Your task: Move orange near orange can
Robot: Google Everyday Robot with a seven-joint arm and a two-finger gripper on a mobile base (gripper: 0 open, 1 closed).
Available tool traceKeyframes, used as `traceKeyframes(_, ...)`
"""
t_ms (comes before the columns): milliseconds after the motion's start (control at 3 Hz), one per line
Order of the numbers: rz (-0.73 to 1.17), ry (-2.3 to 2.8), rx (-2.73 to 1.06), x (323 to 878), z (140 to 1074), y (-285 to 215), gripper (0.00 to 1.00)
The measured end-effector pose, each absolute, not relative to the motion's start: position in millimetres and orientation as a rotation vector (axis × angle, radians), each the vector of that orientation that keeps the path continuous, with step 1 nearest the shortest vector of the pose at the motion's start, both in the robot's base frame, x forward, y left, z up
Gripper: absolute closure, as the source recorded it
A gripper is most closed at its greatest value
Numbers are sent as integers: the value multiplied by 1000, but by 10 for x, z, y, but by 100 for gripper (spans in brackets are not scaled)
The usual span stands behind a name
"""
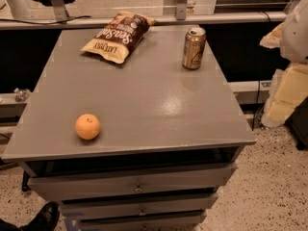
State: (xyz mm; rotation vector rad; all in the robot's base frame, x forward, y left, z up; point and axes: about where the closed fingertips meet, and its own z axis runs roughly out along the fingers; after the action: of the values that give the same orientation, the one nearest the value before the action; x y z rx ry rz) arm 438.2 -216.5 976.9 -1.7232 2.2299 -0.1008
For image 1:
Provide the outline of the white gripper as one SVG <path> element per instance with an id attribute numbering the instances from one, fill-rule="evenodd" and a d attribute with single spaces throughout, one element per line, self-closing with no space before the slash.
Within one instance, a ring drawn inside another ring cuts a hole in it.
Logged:
<path id="1" fill-rule="evenodd" d="M 262 37 L 260 45 L 280 47 L 281 56 L 292 62 L 273 74 L 261 118 L 264 126 L 278 127 L 308 97 L 308 0 L 300 0 L 284 23 Z"/>

